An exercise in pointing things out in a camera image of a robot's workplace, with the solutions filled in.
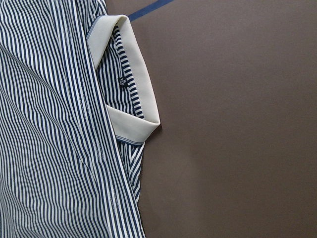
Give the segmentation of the blue white striped polo shirt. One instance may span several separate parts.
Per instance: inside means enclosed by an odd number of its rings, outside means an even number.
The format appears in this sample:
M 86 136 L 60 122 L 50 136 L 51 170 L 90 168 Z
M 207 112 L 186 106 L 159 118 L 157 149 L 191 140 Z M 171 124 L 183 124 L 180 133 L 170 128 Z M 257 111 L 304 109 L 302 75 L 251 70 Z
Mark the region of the blue white striped polo shirt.
M 1 1 L 1 237 L 143 238 L 159 124 L 127 16 L 103 0 Z

